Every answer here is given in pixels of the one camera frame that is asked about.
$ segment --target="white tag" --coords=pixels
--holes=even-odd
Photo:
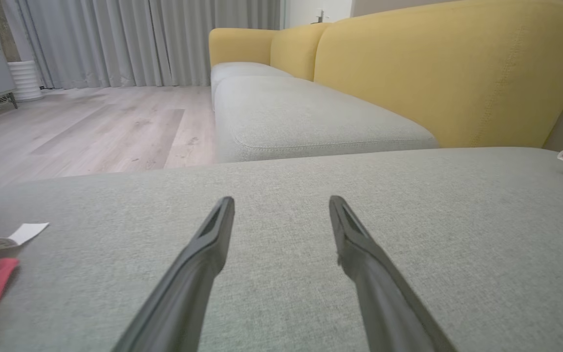
[[[49,223],[24,223],[8,238],[0,238],[0,249],[18,247],[37,236]]]

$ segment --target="sofa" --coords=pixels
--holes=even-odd
[[[16,256],[0,351],[111,350],[215,202],[235,198],[199,351],[368,351],[337,265],[343,196],[456,349],[563,351],[563,162],[429,149],[56,178],[0,189]]]
[[[563,110],[563,1],[464,0],[210,33],[217,158],[541,147]]]

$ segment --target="sofa armrest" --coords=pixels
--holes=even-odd
[[[216,28],[210,32],[210,66],[226,62],[269,65],[271,42],[278,31],[268,29]]]

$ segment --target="white ribbed pot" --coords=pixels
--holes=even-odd
[[[31,102],[43,98],[34,62],[8,63],[8,67],[16,84],[14,99],[17,102]]]

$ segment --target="curtain fold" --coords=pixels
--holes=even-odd
[[[210,84],[215,27],[279,29],[279,0],[17,0],[47,88]]]

